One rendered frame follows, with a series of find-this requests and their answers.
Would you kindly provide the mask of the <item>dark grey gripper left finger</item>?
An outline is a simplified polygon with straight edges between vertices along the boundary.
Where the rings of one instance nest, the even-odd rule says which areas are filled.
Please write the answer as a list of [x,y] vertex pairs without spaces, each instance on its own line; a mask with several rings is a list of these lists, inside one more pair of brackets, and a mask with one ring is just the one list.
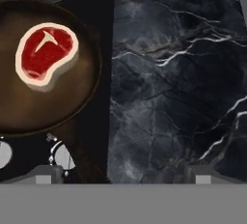
[[23,176],[3,181],[2,184],[63,184],[63,168],[61,166],[40,165]]

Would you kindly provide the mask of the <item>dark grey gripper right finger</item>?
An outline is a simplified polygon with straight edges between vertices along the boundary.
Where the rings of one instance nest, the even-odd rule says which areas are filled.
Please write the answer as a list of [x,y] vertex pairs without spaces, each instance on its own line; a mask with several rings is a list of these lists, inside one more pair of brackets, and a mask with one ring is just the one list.
[[246,182],[221,175],[208,165],[187,165],[184,182],[189,184],[246,184]]

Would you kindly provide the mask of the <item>silver hob knob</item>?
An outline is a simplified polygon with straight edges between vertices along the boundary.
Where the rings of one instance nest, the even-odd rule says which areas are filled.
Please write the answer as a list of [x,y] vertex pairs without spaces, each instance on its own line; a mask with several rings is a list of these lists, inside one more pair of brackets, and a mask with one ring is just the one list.
[[8,142],[0,137],[0,169],[5,168],[13,157],[13,149]]
[[62,140],[59,140],[51,133],[47,134],[47,142],[53,142],[50,148],[50,157],[48,159],[50,165],[61,166],[65,171],[65,176],[69,175],[69,171],[75,168],[75,163]]

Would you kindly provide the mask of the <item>brown frying pan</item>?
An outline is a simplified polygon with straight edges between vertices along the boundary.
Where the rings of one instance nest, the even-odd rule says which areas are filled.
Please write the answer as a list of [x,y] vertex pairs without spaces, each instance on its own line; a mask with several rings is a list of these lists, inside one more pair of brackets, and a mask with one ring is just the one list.
[[[79,39],[79,59],[60,75],[53,89],[32,90],[14,71],[17,43],[42,21],[60,21]],[[75,133],[75,119],[96,94],[102,69],[98,30],[57,5],[37,0],[0,1],[0,132],[26,136],[52,130],[75,156],[82,182],[108,183],[106,173]]]

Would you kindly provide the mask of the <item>raw red steak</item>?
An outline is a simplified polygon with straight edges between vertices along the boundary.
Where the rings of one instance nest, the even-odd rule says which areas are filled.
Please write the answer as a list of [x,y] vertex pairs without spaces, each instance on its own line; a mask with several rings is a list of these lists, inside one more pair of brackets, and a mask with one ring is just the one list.
[[79,56],[79,40],[67,26],[45,22],[22,36],[15,53],[15,72],[29,88],[50,91],[56,79],[68,71]]

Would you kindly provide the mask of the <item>black hob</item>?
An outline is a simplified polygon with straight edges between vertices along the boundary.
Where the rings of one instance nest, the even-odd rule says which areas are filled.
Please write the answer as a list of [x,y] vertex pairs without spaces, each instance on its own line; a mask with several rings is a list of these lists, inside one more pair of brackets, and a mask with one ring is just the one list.
[[[95,27],[99,32],[102,59],[100,79],[94,98],[88,107],[76,116],[75,133],[87,141],[85,148],[107,176],[114,0],[37,1],[59,6]],[[50,142],[46,141],[48,133],[62,140],[69,149],[66,141],[50,129],[26,136],[11,136],[0,132],[0,137],[3,137],[13,149],[10,163],[0,169],[0,182],[26,175],[37,166],[47,164],[51,148]],[[79,167],[76,164],[67,181],[69,183],[92,183],[82,182],[79,179]]]

